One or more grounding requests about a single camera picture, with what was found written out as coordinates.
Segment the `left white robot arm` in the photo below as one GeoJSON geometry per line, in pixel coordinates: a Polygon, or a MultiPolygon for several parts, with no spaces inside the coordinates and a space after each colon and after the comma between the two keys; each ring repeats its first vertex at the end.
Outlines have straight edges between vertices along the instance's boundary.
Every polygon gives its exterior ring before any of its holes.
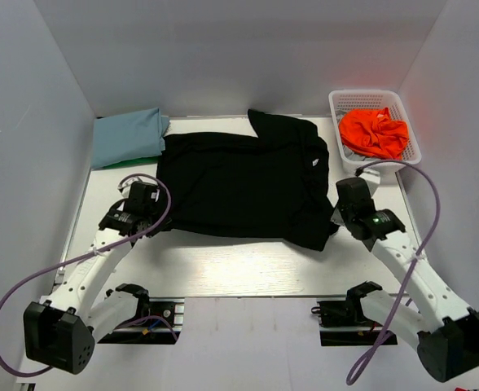
{"type": "Polygon", "coordinates": [[[148,290],[122,283],[97,298],[116,266],[136,243],[169,225],[172,197],[160,181],[136,180],[128,195],[99,223],[84,261],[49,296],[23,314],[28,359],[71,374],[82,372],[97,342],[120,325],[144,324],[151,315],[148,290]]]}

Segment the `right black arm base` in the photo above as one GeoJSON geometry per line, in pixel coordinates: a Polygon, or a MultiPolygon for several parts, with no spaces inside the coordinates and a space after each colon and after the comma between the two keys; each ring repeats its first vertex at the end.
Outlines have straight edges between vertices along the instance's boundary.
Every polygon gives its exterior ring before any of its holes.
{"type": "Polygon", "coordinates": [[[381,291],[374,282],[361,283],[347,291],[343,299],[319,300],[310,310],[319,321],[322,347],[372,346],[382,325],[363,315],[361,299],[381,291]]]}

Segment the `black t-shirt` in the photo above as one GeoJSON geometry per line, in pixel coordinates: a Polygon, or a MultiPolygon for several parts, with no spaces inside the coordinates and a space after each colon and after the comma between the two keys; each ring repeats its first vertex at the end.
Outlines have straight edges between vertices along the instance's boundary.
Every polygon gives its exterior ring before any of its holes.
{"type": "Polygon", "coordinates": [[[248,121],[253,136],[165,136],[156,176],[172,197],[171,228],[323,251],[339,226],[327,197],[329,151],[317,125],[253,109],[248,121]]]}

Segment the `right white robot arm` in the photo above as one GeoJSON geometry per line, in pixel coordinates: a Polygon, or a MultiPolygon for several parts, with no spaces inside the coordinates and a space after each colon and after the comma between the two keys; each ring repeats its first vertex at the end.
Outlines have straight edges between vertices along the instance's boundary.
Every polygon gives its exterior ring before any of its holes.
{"type": "Polygon", "coordinates": [[[417,254],[404,224],[389,209],[378,210],[372,199],[379,179],[364,174],[336,183],[334,221],[401,282],[413,308],[368,281],[348,290],[346,313],[358,325],[369,321],[392,332],[416,351],[424,369],[447,382],[479,367],[479,311],[444,282],[425,257],[417,254]]]}

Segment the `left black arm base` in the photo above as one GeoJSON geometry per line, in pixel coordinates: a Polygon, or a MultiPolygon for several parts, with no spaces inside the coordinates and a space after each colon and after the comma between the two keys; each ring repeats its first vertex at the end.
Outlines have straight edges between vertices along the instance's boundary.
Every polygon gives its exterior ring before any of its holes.
{"type": "Polygon", "coordinates": [[[175,345],[182,331],[185,300],[142,296],[134,317],[103,337],[105,345],[175,345]]]}

